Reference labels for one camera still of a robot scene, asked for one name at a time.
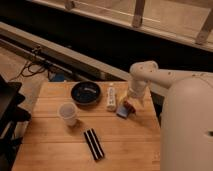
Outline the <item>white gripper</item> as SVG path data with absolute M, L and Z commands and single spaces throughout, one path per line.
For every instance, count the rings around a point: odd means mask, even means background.
M 138 81 L 135 79 L 131 79 L 128 84 L 127 94 L 132 98 L 143 98 L 145 95 L 145 90 L 147 87 L 147 83 L 144 81 Z M 129 105 L 129 97 L 124 95 L 120 98 L 120 104 L 123 106 Z

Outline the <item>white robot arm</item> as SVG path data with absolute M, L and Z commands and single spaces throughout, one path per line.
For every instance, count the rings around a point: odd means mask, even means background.
M 161 114 L 160 171 L 213 171 L 213 73 L 130 67 L 128 95 L 141 99 L 155 83 L 167 90 Z

